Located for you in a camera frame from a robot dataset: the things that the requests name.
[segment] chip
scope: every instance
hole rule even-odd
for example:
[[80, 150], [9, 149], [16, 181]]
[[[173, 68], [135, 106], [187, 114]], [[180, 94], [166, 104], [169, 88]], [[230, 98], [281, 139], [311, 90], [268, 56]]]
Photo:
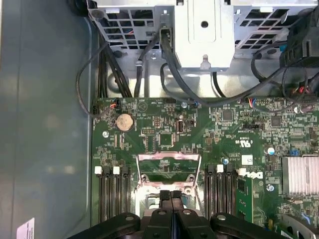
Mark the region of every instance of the chip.
[[232, 120], [233, 120], [232, 110], [224, 110], [223, 111], [223, 121], [232, 121]]
[[271, 126], [272, 127], [280, 127], [281, 126], [281, 117], [280, 116], [271, 117]]

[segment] silver heatsink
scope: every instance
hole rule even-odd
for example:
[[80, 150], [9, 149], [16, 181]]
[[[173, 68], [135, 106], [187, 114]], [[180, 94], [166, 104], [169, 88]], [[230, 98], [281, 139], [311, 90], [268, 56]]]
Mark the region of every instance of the silver heatsink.
[[282, 166], [284, 193], [319, 194], [319, 157], [284, 157]]

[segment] usb port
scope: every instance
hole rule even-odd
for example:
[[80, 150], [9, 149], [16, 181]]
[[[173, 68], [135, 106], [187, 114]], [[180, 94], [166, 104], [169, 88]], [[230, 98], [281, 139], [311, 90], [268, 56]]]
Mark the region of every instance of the usb port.
[[184, 122], [182, 120], [177, 121], [176, 131], [177, 131], [177, 133], [183, 133], [184, 132]]

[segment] white label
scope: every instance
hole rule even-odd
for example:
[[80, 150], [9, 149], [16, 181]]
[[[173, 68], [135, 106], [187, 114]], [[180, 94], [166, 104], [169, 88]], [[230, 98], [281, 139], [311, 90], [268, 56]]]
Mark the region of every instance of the white label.
[[253, 165], [253, 155], [242, 155], [241, 156], [241, 164], [242, 165]]
[[34, 218], [18, 227], [16, 239], [34, 239]]

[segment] motherboard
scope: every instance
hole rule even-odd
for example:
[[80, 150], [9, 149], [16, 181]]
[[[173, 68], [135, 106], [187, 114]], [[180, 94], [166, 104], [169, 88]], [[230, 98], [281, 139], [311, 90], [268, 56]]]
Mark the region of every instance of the motherboard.
[[[278, 110], [282, 98], [257, 98]], [[218, 108], [171, 98], [98, 99], [92, 126], [92, 225], [142, 217], [160, 190], [180, 190], [208, 219], [226, 212], [275, 230], [282, 214], [319, 227], [319, 107], [262, 113], [242, 100]]]

